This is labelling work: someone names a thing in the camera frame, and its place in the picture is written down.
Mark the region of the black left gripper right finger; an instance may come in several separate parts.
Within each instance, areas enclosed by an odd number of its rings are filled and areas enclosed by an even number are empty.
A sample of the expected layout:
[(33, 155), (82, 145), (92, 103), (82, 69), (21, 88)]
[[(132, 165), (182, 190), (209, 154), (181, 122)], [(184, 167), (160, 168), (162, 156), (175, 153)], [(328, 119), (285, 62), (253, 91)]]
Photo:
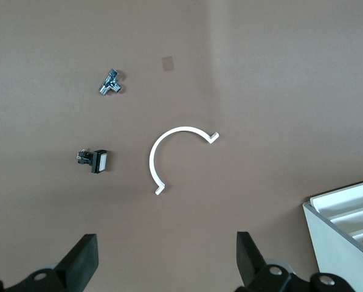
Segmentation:
[(236, 292), (289, 291), (290, 273), (279, 265), (268, 265), (248, 232), (237, 232), (237, 267), (243, 286)]

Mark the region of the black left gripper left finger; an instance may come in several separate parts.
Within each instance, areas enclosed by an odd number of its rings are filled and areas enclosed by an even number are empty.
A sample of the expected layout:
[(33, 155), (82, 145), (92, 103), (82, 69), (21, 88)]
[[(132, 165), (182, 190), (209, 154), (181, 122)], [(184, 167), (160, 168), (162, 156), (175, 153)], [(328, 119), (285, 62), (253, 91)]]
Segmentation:
[(6, 291), (84, 291), (99, 266), (96, 234), (86, 234), (54, 268), (33, 272)]

